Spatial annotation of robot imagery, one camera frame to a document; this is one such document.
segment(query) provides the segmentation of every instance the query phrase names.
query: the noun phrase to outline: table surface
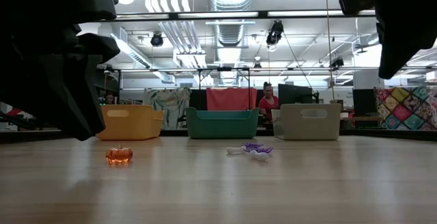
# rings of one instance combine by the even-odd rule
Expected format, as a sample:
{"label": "table surface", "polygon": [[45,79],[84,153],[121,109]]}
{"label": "table surface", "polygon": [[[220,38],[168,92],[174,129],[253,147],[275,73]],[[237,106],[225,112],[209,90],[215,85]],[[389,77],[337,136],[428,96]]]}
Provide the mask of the table surface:
{"label": "table surface", "polygon": [[[268,162],[227,155],[273,146]],[[437,144],[338,141],[64,139],[0,145],[1,223],[437,223]]]}

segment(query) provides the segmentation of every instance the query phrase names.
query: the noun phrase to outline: glass pumpkin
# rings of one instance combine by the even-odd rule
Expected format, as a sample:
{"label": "glass pumpkin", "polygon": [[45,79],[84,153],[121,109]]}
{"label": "glass pumpkin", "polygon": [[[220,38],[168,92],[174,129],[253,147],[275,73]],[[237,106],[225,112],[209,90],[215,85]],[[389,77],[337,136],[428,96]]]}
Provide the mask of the glass pumpkin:
{"label": "glass pumpkin", "polygon": [[112,148],[107,151],[108,163],[127,163],[134,156],[130,148],[123,148],[122,145],[118,149]]}

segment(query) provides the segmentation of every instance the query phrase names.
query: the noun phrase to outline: red shirt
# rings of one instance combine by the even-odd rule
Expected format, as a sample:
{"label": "red shirt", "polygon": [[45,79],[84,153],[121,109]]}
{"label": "red shirt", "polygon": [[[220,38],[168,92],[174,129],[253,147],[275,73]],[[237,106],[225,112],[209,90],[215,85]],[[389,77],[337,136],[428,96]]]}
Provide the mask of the red shirt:
{"label": "red shirt", "polygon": [[279,99],[276,96],[273,96],[273,100],[274,100],[273,104],[270,104],[269,102],[267,102],[266,97],[263,97],[259,101],[259,108],[266,110],[266,113],[267,113],[266,117],[270,121],[272,120],[272,110],[273,109],[279,109]]}

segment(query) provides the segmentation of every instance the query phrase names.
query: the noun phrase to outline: orange plastic basket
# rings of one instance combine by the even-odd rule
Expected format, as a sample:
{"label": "orange plastic basket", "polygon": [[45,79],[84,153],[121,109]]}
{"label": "orange plastic basket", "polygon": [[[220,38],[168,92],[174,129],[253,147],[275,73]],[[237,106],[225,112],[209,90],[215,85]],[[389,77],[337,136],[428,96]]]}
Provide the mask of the orange plastic basket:
{"label": "orange plastic basket", "polygon": [[101,140],[144,140],[159,136],[162,111],[149,105],[109,104],[101,106],[106,129],[97,134]]}

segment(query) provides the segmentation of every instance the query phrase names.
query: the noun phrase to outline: teal plastic basket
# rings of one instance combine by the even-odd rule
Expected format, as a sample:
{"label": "teal plastic basket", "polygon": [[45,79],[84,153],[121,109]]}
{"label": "teal plastic basket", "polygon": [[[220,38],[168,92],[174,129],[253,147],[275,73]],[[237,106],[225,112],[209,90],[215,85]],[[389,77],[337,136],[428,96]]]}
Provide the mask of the teal plastic basket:
{"label": "teal plastic basket", "polygon": [[250,139],[257,134],[259,109],[252,111],[198,111],[185,109],[192,139]]}

